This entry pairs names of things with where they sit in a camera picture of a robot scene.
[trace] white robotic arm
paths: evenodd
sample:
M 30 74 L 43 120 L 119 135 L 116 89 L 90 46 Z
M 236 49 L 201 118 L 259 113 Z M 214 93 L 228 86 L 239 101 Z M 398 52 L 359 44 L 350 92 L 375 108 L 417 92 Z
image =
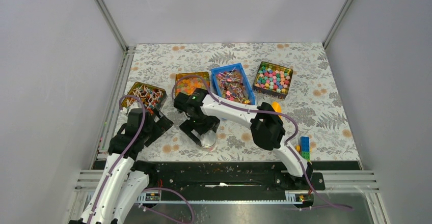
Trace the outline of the white robotic arm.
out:
M 174 107 L 186 112 L 190 117 L 189 120 L 180 125 L 180 129 L 193 138 L 196 143 L 199 141 L 195 136 L 196 134 L 205 134 L 210 130 L 216 132 L 219 125 L 219 119 L 216 117 L 227 119 L 250 128 L 254 143 L 263 149 L 274 152 L 286 166 L 288 173 L 295 177 L 296 180 L 304 183 L 305 177 L 312 175 L 311 165 L 304 158 L 300 157 L 292 145 L 284 144 L 288 137 L 285 135 L 280 118 L 268 113 L 256 112 L 259 110 L 274 111 L 269 104 L 263 103 L 261 106 L 245 105 L 216 95 L 214 97 L 216 100 L 206 90 L 196 89 L 190 96 L 179 93 L 174 100 Z M 223 103 L 230 106 L 221 104 L 217 100 L 223 101 Z M 124 140 L 125 138 L 120 137 L 114 143 L 121 145 Z M 133 157 L 122 157 L 112 171 L 110 169 L 114 165 L 114 162 L 118 160 L 119 154 L 112 153 L 108 156 L 103 172 L 104 176 L 99 181 L 96 192 L 84 210 L 81 219 L 70 221 L 69 224 L 123 224 L 137 197 L 150 182 L 149 175 L 147 174 L 148 171 L 145 167 L 129 173 L 132 166 L 135 168 L 137 163 L 147 163 L 134 161 L 137 153 L 142 148 L 143 146 L 138 146 L 138 149 L 132 152 Z M 307 175 L 304 174 L 302 166 L 306 169 Z
M 216 95 L 215 97 L 218 100 L 223 100 L 225 103 L 232 104 L 233 106 L 236 107 L 242 107 L 244 109 L 248 109 L 249 111 L 258 110 L 258 106 L 256 105 L 239 104 L 237 102 L 233 102 Z M 233 122 L 237 122 L 247 128 L 251 128 L 252 120 L 255 119 L 255 117 L 257 116 L 257 113 L 253 113 L 253 112 L 248 113 L 245 111 L 240 111 L 225 106 L 223 104 L 220 104 L 216 102 L 216 100 L 214 100 L 210 95 L 206 95 L 205 98 L 203 99 L 201 109 L 202 112 L 207 116 L 216 116 L 218 118 L 224 118 Z M 288 144 L 287 146 L 284 145 L 284 142 L 286 141 L 287 138 L 288 137 L 284 135 L 280 140 L 281 143 L 280 147 L 274 148 L 272 151 L 282 161 L 282 163 L 285 165 L 285 167 L 287 168 L 288 172 L 291 175 L 296 177 L 302 177 L 303 170 L 300 164 L 302 164 L 303 167 L 306 169 L 307 161 L 302 157 L 300 157 L 301 159 L 300 162 L 297 161 L 294 154 L 288 148 L 288 147 L 292 147 L 292 149 L 294 149 L 294 147 L 291 144 Z

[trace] floral patterned surface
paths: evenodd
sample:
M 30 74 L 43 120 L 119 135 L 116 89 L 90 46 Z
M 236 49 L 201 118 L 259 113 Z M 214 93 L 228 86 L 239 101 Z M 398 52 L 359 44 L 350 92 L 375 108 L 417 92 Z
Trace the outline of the floral patterned surface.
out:
M 136 82 L 163 88 L 169 96 L 162 112 L 174 126 L 138 156 L 150 161 L 268 161 L 275 155 L 257 147 L 250 130 L 230 121 L 221 121 L 218 141 L 212 151 L 192 142 L 178 126 L 186 119 L 173 107 L 171 89 L 176 73 L 210 71 L 241 63 L 251 82 L 262 61 L 294 70 L 285 100 L 255 93 L 256 104 L 277 100 L 282 112 L 299 124 L 300 136 L 310 137 L 311 160 L 358 160 L 359 155 L 346 119 L 336 85 L 321 43 L 213 43 L 140 44 L 137 46 L 125 92 Z M 120 115 L 116 131 L 126 122 Z M 294 126 L 284 121 L 286 133 Z

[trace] aluminum frame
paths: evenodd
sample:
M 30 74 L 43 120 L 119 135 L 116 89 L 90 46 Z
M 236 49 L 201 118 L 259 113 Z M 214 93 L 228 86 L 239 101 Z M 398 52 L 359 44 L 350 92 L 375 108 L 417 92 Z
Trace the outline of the aluminum frame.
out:
M 338 16 L 336 17 L 335 22 L 333 23 L 332 27 L 330 28 L 329 33 L 327 34 L 326 38 L 322 42 L 322 45 L 324 47 L 324 50 L 327 49 L 330 42 L 332 41 L 333 36 L 335 35 L 337 29 L 340 26 L 340 23 L 342 22 L 343 18 L 345 17 L 348 9 L 351 7 L 351 4 L 354 0 L 345 0 L 345 3 L 342 6 L 342 9 L 339 11 Z
M 102 12 L 103 17 L 106 20 L 107 25 L 110 27 L 111 31 L 114 34 L 114 37 L 116 38 L 117 42 L 119 43 L 120 47 L 123 51 L 127 51 L 127 43 L 124 40 L 123 36 L 121 35 L 121 32 L 119 28 L 117 27 L 111 13 L 109 12 L 108 8 L 106 7 L 106 4 L 103 0 L 95 0 L 97 7 L 99 7 L 100 11 Z
M 383 205 L 379 187 L 373 171 L 316 171 L 322 173 L 326 190 L 321 193 L 362 193 L 368 203 L 369 211 L 375 224 L 390 224 Z M 86 199 L 94 192 L 102 177 L 103 170 L 82 170 L 76 183 L 75 191 L 64 215 L 64 223 L 78 219 L 84 210 Z M 307 193 L 307 191 L 289 191 L 289 194 Z M 178 201 L 164 201 L 180 204 Z M 191 204 L 283 204 L 284 201 L 190 201 Z

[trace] tray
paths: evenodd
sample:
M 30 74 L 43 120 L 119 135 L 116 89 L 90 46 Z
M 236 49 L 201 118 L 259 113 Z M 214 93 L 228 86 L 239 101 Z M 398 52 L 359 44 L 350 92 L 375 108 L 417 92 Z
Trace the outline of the tray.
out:
M 138 81 L 133 84 L 127 94 L 139 96 L 144 107 L 151 113 L 153 113 L 153 108 L 160 110 L 167 99 L 167 92 L 164 89 Z M 134 98 L 125 98 L 122 107 L 130 107 L 135 101 Z
M 206 80 L 206 82 L 207 82 L 207 85 L 210 87 L 210 75 L 208 74 L 208 72 L 194 72 L 194 73 L 176 74 L 176 83 L 182 77 L 185 77 L 187 75 L 198 75 L 198 76 L 204 78 L 204 80 Z M 190 95 L 194 92 L 195 88 L 205 89 L 205 85 L 198 78 L 187 78 L 185 80 L 182 80 L 179 84 L 176 85 L 176 89 L 175 89 L 176 90 L 176 92 L 175 92 L 176 96 L 180 92 L 185 93 L 187 95 Z
M 269 79 L 265 80 L 265 83 L 269 83 L 269 87 L 268 88 L 262 87 L 262 85 L 265 85 L 265 83 L 263 84 L 263 82 L 262 82 L 263 79 L 265 78 L 264 73 L 265 72 L 269 73 L 270 72 L 269 69 L 272 71 L 272 74 L 274 74 L 275 71 L 277 71 L 277 72 L 282 71 L 284 73 L 283 76 L 281 76 L 282 74 L 280 74 L 280 73 L 276 73 L 276 75 L 279 74 L 279 77 L 276 77 L 276 79 L 274 79 L 274 80 L 276 80 L 276 84 L 279 84 L 277 86 L 282 86 L 282 88 L 278 87 L 279 90 L 275 89 L 274 85 L 276 85 L 276 84 L 274 83 L 274 80 L 271 81 L 271 82 L 273 82 L 273 85 L 271 85 L 272 84 L 271 82 L 267 82 L 267 80 L 269 80 Z M 283 67 L 280 65 L 268 63 L 268 62 L 261 62 L 261 64 L 259 65 L 259 68 L 258 68 L 258 72 L 257 72 L 255 79 L 254 79 L 253 89 L 254 89 L 254 91 L 257 91 L 259 93 L 264 93 L 264 94 L 268 94 L 268 95 L 271 95 L 271 96 L 274 96 L 274 97 L 277 97 L 280 99 L 285 99 L 286 95 L 288 95 L 289 86 L 291 85 L 292 73 L 293 73 L 292 69 L 289 69 L 289 68 L 286 68 L 286 67 Z M 277 78 L 282 79 L 281 77 L 283 77 L 282 82 L 283 82 L 283 85 L 286 85 L 285 87 L 283 85 L 281 85 L 281 81 L 277 81 Z
M 249 100 L 249 103 L 246 103 L 246 104 L 255 105 L 255 96 L 254 96 L 253 90 L 251 88 L 251 85 L 248 82 L 248 78 L 246 77 L 245 71 L 244 71 L 243 67 L 241 66 L 241 63 L 222 66 L 222 67 L 214 68 L 211 70 L 211 82 L 212 82 L 214 89 L 216 90 L 217 94 L 221 97 L 224 97 L 224 94 L 222 94 L 221 88 L 218 85 L 218 79 L 216 76 L 218 76 L 219 74 L 224 74 L 224 72 L 229 73 L 232 71 L 238 71 L 238 72 L 240 72 L 240 74 L 242 76 L 241 83 L 245 87 L 245 91 L 247 94 L 247 100 Z

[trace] purple cable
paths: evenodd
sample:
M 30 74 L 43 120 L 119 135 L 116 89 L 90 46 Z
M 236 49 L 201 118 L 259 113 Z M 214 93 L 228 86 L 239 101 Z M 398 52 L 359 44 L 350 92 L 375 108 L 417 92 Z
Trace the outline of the purple cable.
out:
M 141 99 L 139 97 L 133 96 L 133 95 L 124 95 L 123 97 L 120 98 L 119 100 L 119 107 L 121 108 L 121 103 L 123 101 L 123 99 L 125 98 L 133 98 L 136 101 L 138 101 L 138 103 L 140 103 L 141 108 L 143 109 L 143 119 L 141 121 L 140 127 L 138 128 L 138 131 L 136 132 L 135 136 L 133 136 L 132 140 L 130 141 L 130 143 L 127 145 L 127 147 L 123 150 L 123 152 L 119 155 L 119 157 L 116 159 L 116 161 L 114 161 L 113 165 L 111 166 L 111 168 L 109 169 L 108 173 L 111 175 L 111 173 L 113 172 L 114 168 L 116 167 L 116 165 L 119 163 L 120 159 L 124 156 L 124 154 L 130 149 L 130 147 L 132 147 L 132 144 L 135 142 L 135 140 L 137 140 L 138 136 L 140 135 L 141 129 L 143 129 L 144 126 L 144 120 L 146 119 L 146 109 L 144 107 L 143 102 L 141 101 Z M 105 176 L 105 179 L 102 182 L 102 185 L 100 186 L 99 192 L 96 195 L 95 198 L 95 202 L 93 203 L 93 207 L 92 207 L 92 212 L 95 211 L 96 207 L 97 207 L 97 203 L 99 202 L 99 198 L 100 195 L 103 192 L 103 189 L 105 188 L 106 182 L 108 181 L 108 178 L 110 176 Z M 89 219 L 87 220 L 87 223 L 90 223 L 91 220 L 93 218 L 93 214 L 89 215 Z
M 295 120 L 294 120 L 293 118 L 291 118 L 290 116 L 286 115 L 286 114 L 282 114 L 282 113 L 278 113 L 278 112 L 274 112 L 274 111 L 266 111 L 266 110 L 255 110 L 255 109 L 254 109 L 254 110 L 247 110 L 247 109 L 245 109 L 245 108 L 236 107 L 236 106 L 234 106 L 234 105 L 231 105 L 231 104 L 225 103 L 224 101 L 220 101 L 220 100 L 218 100 L 218 99 L 214 96 L 214 94 L 210 91 L 210 87 L 207 85 L 207 82 L 204 80 L 204 78 L 202 78 L 202 77 L 200 77 L 200 76 L 198 76 L 198 75 L 187 75 L 187 76 L 184 76 L 184 77 L 182 77 L 181 79 L 179 79 L 179 80 L 174 84 L 173 89 L 172 89 L 172 91 L 171 91 L 171 97 L 172 97 L 173 101 L 174 101 L 174 90 L 175 90 L 175 87 L 177 86 L 177 84 L 178 84 L 181 80 L 183 80 L 183 79 L 187 79 L 187 78 L 199 78 L 199 79 L 201 79 L 201 81 L 204 83 L 205 88 L 207 89 L 209 95 L 210 95 L 210 96 L 211 96 L 211 97 L 212 97 L 216 102 L 218 102 L 218 103 L 220 103 L 220 104 L 223 104 L 223 105 L 225 105 L 225 106 L 227 106 L 227 107 L 234 108 L 234 109 L 237 109 L 237 110 L 240 110 L 240 111 L 244 111 L 244 112 L 262 113 L 262 114 L 270 114 L 270 115 L 278 115 L 278 116 L 283 116 L 283 117 L 287 118 L 289 121 L 291 121 L 291 122 L 294 124 L 295 132 L 294 132 L 294 134 L 293 134 L 292 136 L 290 136 L 287 140 L 285 140 L 285 142 L 284 142 L 285 145 L 287 145 L 287 144 L 288 144 L 288 141 L 290 141 L 291 139 L 293 139 L 293 138 L 297 135 L 297 133 L 298 133 L 298 131 L 299 131 L 299 126 L 297 125 L 297 123 L 295 122 Z M 297 159 L 297 161 L 300 162 L 300 157 L 298 156 L 298 153 L 296 153 L 296 151 L 294 151 L 294 149 L 292 149 L 292 147 L 288 147 L 288 149 L 291 151 L 291 153 L 294 154 L 294 156 L 295 156 L 295 158 Z M 325 200 L 325 199 L 321 196 L 321 194 L 319 194 L 319 193 L 315 190 L 315 188 L 313 188 L 312 183 L 309 181 L 309 177 L 308 177 L 308 175 L 306 174 L 306 169 L 305 169 L 305 167 L 304 167 L 302 164 L 300 164 L 300 166 L 302 167 L 302 171 L 303 171 L 303 174 L 305 175 L 306 182 L 308 183 L 308 185 L 309 185 L 309 187 L 311 188 L 311 190 L 312 190 L 312 191 L 313 191 L 313 192 L 314 192 L 314 193 L 315 193 L 315 194 L 316 194 L 316 195 L 317 195 L 321 200 L 323 200 L 324 202 L 327 203 L 327 205 L 318 205 L 318 206 L 316 206 L 316 208 L 323 208 L 323 207 L 331 206 L 331 207 L 334 207 L 334 208 L 337 208 L 337 209 L 340 209 L 340 210 L 346 210 L 346 211 L 353 211 L 353 210 L 354 210 L 354 208 L 353 208 L 352 206 L 349 206 L 349 205 L 343 205 L 343 204 L 334 204 L 334 203 L 332 203 L 332 202 L 330 202 L 330 201 L 328 201 L 328 200 Z
M 176 219 L 174 219 L 174 218 L 172 218 L 172 217 L 170 217 L 170 216 L 167 216 L 167 215 L 165 215 L 165 214 L 163 214 L 163 213 L 161 213 L 161 212 L 159 212 L 159 211 L 156 211 L 156 210 L 153 210 L 153 209 L 150 209 L 150 208 L 146 208 L 146 207 L 143 208 L 144 211 L 149 210 L 149 211 L 151 211 L 151 212 L 153 212 L 153 213 L 156 213 L 156 214 L 158 214 L 158 215 L 161 215 L 161 216 L 163 216 L 163 217 L 165 217 L 165 218 L 167 218 L 167 219 L 170 219 L 170 220 L 175 221 L 176 223 L 180 223 L 180 224 L 191 224 L 191 223 L 194 223 L 194 221 L 195 221 L 195 212 L 194 212 L 194 210 L 192 209 L 192 205 L 191 205 L 191 204 L 186 200 L 185 197 L 183 197 L 183 195 L 181 195 L 180 193 L 178 193 L 178 192 L 176 192 L 176 191 L 174 191 L 174 190 L 171 190 L 171 189 L 169 189 L 169 188 L 164 188 L 164 187 L 152 187 L 152 188 L 147 188 L 147 189 L 144 189 L 143 192 L 151 191 L 151 190 L 162 190 L 162 191 L 168 191 L 168 192 L 172 192 L 172 193 L 176 194 L 177 196 L 179 196 L 179 197 L 180 197 L 180 198 L 181 198 L 181 199 L 186 203 L 187 207 L 188 207 L 189 210 L 191 211 L 191 215 L 192 215 L 192 217 L 191 217 L 191 221 L 190 221 L 190 222 L 182 222 L 182 221 L 180 221 L 180 220 L 176 220 Z

